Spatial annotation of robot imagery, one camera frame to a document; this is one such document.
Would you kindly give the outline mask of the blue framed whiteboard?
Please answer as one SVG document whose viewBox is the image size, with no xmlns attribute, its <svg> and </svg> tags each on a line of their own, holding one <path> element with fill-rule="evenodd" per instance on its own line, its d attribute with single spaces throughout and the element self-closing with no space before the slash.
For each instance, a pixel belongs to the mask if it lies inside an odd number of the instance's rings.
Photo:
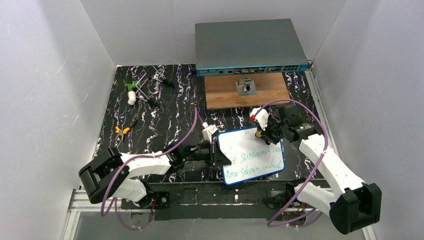
<svg viewBox="0 0 424 240">
<path fill-rule="evenodd" d="M 231 164 L 222 167 L 227 186 L 279 173 L 285 169 L 283 140 L 266 144 L 256 137 L 257 128 L 247 127 L 218 134 L 217 143 Z"/>
</svg>

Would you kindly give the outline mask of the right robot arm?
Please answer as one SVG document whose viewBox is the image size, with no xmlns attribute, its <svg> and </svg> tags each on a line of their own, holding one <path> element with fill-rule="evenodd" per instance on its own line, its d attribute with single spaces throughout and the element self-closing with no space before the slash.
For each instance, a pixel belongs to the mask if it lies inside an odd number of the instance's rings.
<svg viewBox="0 0 424 240">
<path fill-rule="evenodd" d="M 280 140 L 294 143 L 313 162 L 309 176 L 286 183 L 285 191 L 263 199 L 269 208 L 281 210 L 268 221 L 280 216 L 293 202 L 309 205 L 327 215 L 343 235 L 380 221 L 382 191 L 376 183 L 366 183 L 351 171 L 328 144 L 328 135 L 319 119 L 315 123 L 301 118 L 298 101 L 277 106 L 276 114 L 264 107 L 254 108 L 250 120 L 257 123 L 255 136 L 268 145 Z"/>
</svg>

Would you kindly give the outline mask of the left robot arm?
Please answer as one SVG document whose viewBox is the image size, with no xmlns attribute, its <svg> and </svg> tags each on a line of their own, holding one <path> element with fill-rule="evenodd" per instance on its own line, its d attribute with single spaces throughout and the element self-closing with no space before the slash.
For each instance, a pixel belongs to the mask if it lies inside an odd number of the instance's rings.
<svg viewBox="0 0 424 240">
<path fill-rule="evenodd" d="M 183 169 L 187 162 L 204 162 L 212 167 L 232 164 L 219 149 L 215 139 L 191 145 L 173 144 L 163 151 L 141 155 L 121 153 L 117 148 L 110 147 L 83 166 L 78 176 L 92 204 L 113 197 L 129 200 L 146 209 L 161 198 L 146 181 L 138 178 L 170 175 Z"/>
</svg>

